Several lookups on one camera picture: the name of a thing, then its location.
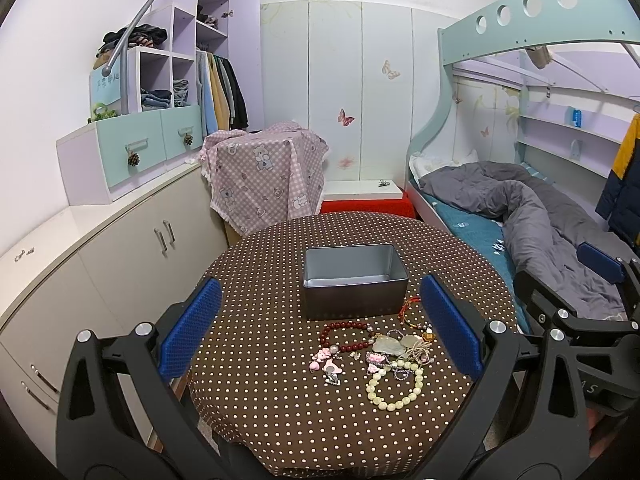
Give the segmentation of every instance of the brown tablecloth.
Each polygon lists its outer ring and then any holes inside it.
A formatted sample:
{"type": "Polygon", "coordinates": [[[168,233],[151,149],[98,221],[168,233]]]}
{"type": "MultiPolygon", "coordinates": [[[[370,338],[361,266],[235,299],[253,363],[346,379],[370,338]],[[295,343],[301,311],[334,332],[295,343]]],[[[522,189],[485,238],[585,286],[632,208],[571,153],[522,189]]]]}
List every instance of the brown tablecloth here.
{"type": "MultiPolygon", "coordinates": [[[[450,423],[471,386],[438,339],[436,361],[425,367],[415,402],[382,412],[367,399],[365,352],[343,353],[340,386],[309,371],[324,322],[301,318],[299,300],[305,248],[394,243],[409,273],[407,297],[420,279],[437,272],[459,298],[489,319],[516,330],[510,294],[494,268],[464,242],[423,222],[388,214],[343,212],[298,218],[244,238],[207,272],[222,284],[223,304],[194,356],[191,395],[202,418],[230,442],[245,444],[275,475],[304,478],[328,470],[369,477],[409,471],[450,423]]],[[[414,321],[424,311],[414,306],[414,321]]],[[[401,326],[397,316],[368,320],[376,332],[401,326]]],[[[362,332],[336,330],[350,344],[362,332]]],[[[381,381],[396,398],[412,377],[381,381]]]]}

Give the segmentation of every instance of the teal drawer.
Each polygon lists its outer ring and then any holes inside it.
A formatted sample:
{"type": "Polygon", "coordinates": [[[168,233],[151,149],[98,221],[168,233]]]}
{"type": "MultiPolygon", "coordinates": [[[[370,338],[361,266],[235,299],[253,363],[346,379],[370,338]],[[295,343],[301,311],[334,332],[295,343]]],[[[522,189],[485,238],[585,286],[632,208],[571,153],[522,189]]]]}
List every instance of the teal drawer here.
{"type": "Polygon", "coordinates": [[[160,110],[160,117],[167,160],[202,146],[202,116],[198,105],[160,110]],[[187,134],[193,137],[191,145],[184,143],[187,134]]]}
{"type": "Polygon", "coordinates": [[[166,160],[160,110],[104,119],[96,127],[108,187],[166,160]],[[127,147],[140,157],[137,166],[129,165],[127,147]]]}

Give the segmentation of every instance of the metal box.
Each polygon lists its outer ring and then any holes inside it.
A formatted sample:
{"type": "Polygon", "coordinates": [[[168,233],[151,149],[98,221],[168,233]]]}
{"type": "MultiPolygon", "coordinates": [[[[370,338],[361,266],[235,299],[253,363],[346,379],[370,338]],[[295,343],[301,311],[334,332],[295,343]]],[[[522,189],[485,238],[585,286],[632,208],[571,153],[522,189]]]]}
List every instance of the metal box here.
{"type": "Polygon", "coordinates": [[[305,251],[302,315],[308,320],[386,316],[400,311],[409,283],[391,244],[305,251]]]}

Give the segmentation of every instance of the red butterfly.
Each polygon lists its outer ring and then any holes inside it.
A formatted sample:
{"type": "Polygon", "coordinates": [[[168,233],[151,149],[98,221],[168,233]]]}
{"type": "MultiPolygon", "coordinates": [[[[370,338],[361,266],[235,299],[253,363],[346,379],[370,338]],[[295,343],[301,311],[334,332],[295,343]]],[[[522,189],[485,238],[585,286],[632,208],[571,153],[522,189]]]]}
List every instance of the red butterfly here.
{"type": "Polygon", "coordinates": [[[344,113],[344,108],[340,108],[340,115],[338,115],[338,122],[342,123],[342,126],[349,126],[351,121],[354,121],[355,117],[347,117],[344,113]]]}

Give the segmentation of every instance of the yellow and navy jacket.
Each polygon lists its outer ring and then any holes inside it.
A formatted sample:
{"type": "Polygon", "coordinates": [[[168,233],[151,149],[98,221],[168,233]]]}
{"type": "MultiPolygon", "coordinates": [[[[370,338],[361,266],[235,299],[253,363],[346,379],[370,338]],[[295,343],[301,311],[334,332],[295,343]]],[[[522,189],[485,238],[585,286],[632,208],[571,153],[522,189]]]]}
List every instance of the yellow and navy jacket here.
{"type": "Polygon", "coordinates": [[[640,114],[622,141],[596,213],[629,245],[640,246],[640,114]]]}

